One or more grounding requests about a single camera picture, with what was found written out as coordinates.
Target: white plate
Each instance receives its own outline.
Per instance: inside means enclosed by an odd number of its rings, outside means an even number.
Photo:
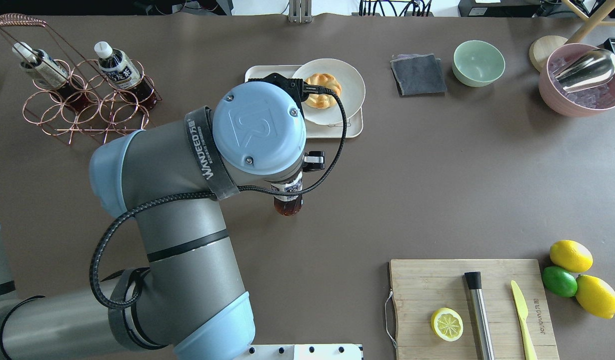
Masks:
[[[348,119],[359,111],[365,100],[365,82],[354,66],[339,59],[315,59],[298,68],[292,77],[305,80],[315,73],[331,74],[341,84],[339,98]],[[318,125],[335,125],[343,122],[338,106],[316,109],[306,105],[303,107],[303,112],[305,120]]]
[[[278,73],[291,78],[301,65],[299,64],[278,64],[278,65],[256,65],[247,69],[245,81],[250,79],[264,78],[272,73]],[[337,125],[316,125],[311,121],[305,121],[305,130],[308,139],[340,139],[343,122]],[[363,131],[363,109],[358,110],[353,116],[348,116],[348,130],[346,138],[355,138]]]

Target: lemon slice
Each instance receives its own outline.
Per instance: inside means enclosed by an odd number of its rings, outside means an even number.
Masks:
[[[431,315],[431,328],[446,342],[454,342],[463,335],[461,315],[447,307],[442,307]]]

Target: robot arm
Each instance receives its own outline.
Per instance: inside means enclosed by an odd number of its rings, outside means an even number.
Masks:
[[[255,335],[253,313],[217,198],[250,190],[243,185],[255,180],[287,179],[303,168],[301,97],[307,95],[270,84],[284,80],[235,87],[213,119],[202,108],[184,121],[135,132],[95,151],[93,191],[114,217],[131,213],[136,219],[149,269],[126,269],[100,283],[95,272],[93,292],[3,299],[0,360],[71,359],[168,345],[180,360],[231,360],[245,351]],[[211,127],[202,129],[204,121]],[[344,126],[341,145],[345,135]],[[171,194],[192,195],[152,202]],[[97,271],[100,250],[92,262]]]

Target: pastry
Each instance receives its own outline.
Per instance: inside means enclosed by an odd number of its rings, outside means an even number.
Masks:
[[[305,79],[305,82],[310,85],[320,85],[322,87],[326,87],[337,96],[341,96],[341,84],[337,81],[333,75],[329,73],[315,73],[314,75]],[[317,108],[317,109],[328,109],[333,105],[337,104],[337,101],[333,96],[322,94],[311,93],[310,96],[305,100],[305,104],[308,107]]]

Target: folded gray cloth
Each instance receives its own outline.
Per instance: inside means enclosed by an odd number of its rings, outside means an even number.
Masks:
[[[434,54],[399,54],[390,61],[401,96],[432,94],[448,90],[443,79],[441,59]]]

